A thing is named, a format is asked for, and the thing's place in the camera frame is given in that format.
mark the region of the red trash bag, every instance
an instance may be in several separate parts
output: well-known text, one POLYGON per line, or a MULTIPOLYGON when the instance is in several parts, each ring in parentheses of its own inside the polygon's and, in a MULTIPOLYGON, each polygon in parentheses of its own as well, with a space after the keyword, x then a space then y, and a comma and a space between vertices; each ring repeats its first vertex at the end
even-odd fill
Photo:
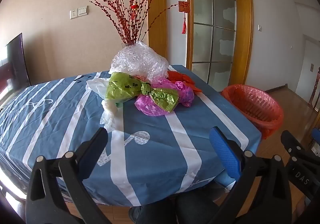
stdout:
POLYGON ((279 104, 267 93, 248 85, 226 87, 222 96, 232 103, 267 139, 283 122, 284 113, 279 104))

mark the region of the white wall switch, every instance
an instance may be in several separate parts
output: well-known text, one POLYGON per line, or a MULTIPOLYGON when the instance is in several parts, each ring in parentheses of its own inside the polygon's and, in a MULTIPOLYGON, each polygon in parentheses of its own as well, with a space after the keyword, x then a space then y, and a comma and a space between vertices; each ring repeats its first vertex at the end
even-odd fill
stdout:
POLYGON ((79 13, 79 16, 86 16, 88 14, 88 6, 85 6, 85 7, 79 7, 78 8, 78 13, 79 13))
POLYGON ((78 17, 78 9, 70 10, 70 19, 77 18, 77 17, 78 17))

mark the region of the textured blue pad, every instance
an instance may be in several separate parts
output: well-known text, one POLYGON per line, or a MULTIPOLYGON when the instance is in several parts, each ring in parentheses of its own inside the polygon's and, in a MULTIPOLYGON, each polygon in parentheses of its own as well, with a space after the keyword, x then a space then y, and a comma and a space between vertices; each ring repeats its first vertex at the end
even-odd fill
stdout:
POLYGON ((228 145, 226 137, 219 128, 214 127, 210 130, 209 139, 228 175, 238 181, 241 176, 241 162, 228 145))
POLYGON ((320 131, 314 128, 311 132, 311 136, 320 145, 320 131))

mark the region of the purple plastic bag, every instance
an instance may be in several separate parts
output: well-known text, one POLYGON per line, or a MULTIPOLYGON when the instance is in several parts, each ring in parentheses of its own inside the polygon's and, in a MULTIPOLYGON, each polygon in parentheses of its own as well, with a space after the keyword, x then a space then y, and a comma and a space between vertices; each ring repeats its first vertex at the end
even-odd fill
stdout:
MULTIPOLYGON (((174 89, 178 91, 179 102, 186 107, 190 107, 195 97, 193 90, 190 87, 184 85, 183 82, 175 82, 173 84, 168 79, 159 79, 151 84, 153 88, 166 88, 174 89)), ((169 114, 169 112, 160 108, 152 98, 145 95, 139 95, 134 103, 138 110, 149 116, 162 116, 169 114)))

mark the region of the striped tablecloth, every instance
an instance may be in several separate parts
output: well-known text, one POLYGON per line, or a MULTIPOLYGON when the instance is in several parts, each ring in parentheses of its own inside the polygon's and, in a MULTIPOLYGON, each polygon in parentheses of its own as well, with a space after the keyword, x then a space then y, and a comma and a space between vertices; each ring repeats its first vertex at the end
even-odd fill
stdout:
MULTIPOLYGON (((203 90, 190 108, 179 104, 166 116, 138 111, 135 99, 119 109, 116 130, 84 185, 98 202, 137 206, 201 187, 213 179, 232 183, 209 142, 218 126, 244 150, 256 151, 260 132, 228 101, 183 66, 203 90)), ((78 75, 25 89, 0 113, 0 161, 28 183, 37 156, 63 156, 91 139, 100 125, 102 99, 86 80, 107 71, 78 75)))

